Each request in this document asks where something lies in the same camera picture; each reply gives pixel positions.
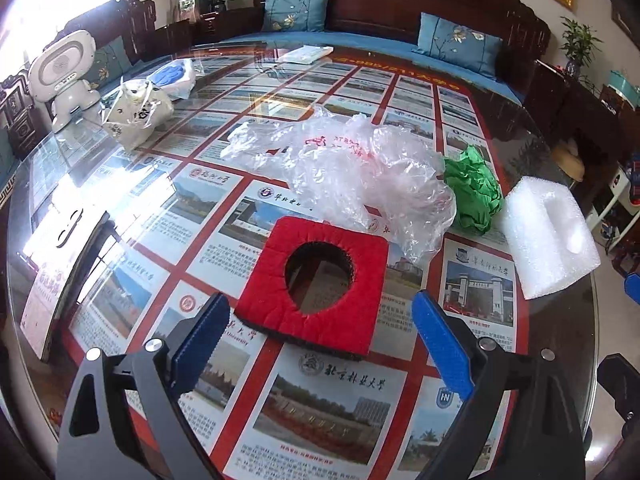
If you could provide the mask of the white foam packing block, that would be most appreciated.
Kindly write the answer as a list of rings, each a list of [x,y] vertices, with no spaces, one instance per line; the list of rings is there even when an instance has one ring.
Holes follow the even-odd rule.
[[[566,289],[601,264],[582,211],[561,183],[522,177],[504,199],[498,227],[527,300]]]

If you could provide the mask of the red square foam insert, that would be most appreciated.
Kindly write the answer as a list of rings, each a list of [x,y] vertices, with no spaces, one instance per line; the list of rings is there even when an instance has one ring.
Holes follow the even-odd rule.
[[[387,255],[383,237],[283,217],[262,248],[235,316],[278,339],[363,359],[375,331]]]

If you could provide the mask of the green paper ball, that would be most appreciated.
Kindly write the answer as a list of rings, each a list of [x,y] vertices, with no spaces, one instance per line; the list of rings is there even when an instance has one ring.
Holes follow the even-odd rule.
[[[458,227],[478,235],[489,232],[504,197],[480,151],[469,145],[457,160],[446,157],[444,180],[456,196]]]

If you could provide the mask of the clear plastic bag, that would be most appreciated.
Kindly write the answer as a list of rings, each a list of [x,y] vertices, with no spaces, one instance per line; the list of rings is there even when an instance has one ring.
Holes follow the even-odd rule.
[[[224,162],[280,180],[332,226],[366,232],[376,210],[390,239],[417,266],[442,248],[457,213],[445,162],[409,129],[322,106],[299,122],[244,122],[228,136]]]

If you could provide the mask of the white toy storage shelf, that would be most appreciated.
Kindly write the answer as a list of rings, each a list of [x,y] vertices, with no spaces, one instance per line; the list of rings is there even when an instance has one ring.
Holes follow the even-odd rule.
[[[631,203],[630,191],[627,173],[618,167],[611,181],[597,192],[587,214],[587,226],[606,252],[620,244],[639,221],[639,207]]]

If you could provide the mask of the dark wooden side cabinet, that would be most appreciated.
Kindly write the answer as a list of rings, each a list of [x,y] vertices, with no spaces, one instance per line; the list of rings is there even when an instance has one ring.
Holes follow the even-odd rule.
[[[549,146],[573,140],[585,166],[573,194],[588,210],[597,192],[639,149],[639,116],[614,114],[577,80],[538,61],[523,102]]]

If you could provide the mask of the white printed plastic bag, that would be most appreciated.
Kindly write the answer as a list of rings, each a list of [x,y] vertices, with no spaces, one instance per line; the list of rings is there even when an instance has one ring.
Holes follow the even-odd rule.
[[[174,106],[164,90],[147,79],[130,79],[106,99],[101,122],[102,128],[131,152],[172,114]]]

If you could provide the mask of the potted plant right side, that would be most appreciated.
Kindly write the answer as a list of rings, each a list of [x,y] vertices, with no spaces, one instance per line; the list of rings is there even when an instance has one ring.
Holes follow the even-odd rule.
[[[589,67],[594,52],[600,51],[602,40],[589,25],[579,23],[572,18],[562,16],[562,44],[560,49],[567,59],[566,72],[578,78],[584,67]]]

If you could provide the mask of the bag with blue contents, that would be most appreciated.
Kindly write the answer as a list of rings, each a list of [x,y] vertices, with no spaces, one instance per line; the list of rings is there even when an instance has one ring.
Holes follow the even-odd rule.
[[[196,73],[190,58],[177,58],[146,77],[161,88],[171,101],[186,100],[195,86]]]

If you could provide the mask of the white toy robot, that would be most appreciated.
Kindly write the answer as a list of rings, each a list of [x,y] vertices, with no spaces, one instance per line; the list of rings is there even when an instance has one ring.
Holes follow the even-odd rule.
[[[81,29],[55,41],[30,66],[29,92],[39,103],[52,103],[54,133],[68,125],[76,108],[88,110],[101,99],[84,78],[95,53],[93,36]]]

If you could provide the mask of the blue embroidered cushion right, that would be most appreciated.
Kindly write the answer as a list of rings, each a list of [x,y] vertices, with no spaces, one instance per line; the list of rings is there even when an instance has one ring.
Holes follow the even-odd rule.
[[[414,52],[496,78],[496,59],[502,39],[472,27],[421,13]]]

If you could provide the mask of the blue embroidered cushion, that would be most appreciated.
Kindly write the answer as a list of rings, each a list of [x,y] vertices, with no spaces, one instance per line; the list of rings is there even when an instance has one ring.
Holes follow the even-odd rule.
[[[265,0],[263,32],[323,32],[329,0]]]
[[[414,52],[496,78],[496,59],[502,39],[472,27],[421,13]]]

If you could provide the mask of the dark wooden carved sofa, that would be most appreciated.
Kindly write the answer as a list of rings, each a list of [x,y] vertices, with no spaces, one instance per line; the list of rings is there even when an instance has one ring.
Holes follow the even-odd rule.
[[[219,15],[216,33],[227,39],[258,32],[264,13],[265,0],[253,0],[249,8]],[[516,91],[526,89],[551,37],[548,25],[521,0],[329,0],[326,27],[331,32],[415,42],[422,13],[500,38],[497,75]]]

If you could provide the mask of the blue embroidered cushion left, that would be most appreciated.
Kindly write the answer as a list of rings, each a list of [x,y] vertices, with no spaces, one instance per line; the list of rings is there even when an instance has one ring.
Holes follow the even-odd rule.
[[[323,32],[329,0],[265,0],[263,32]]]

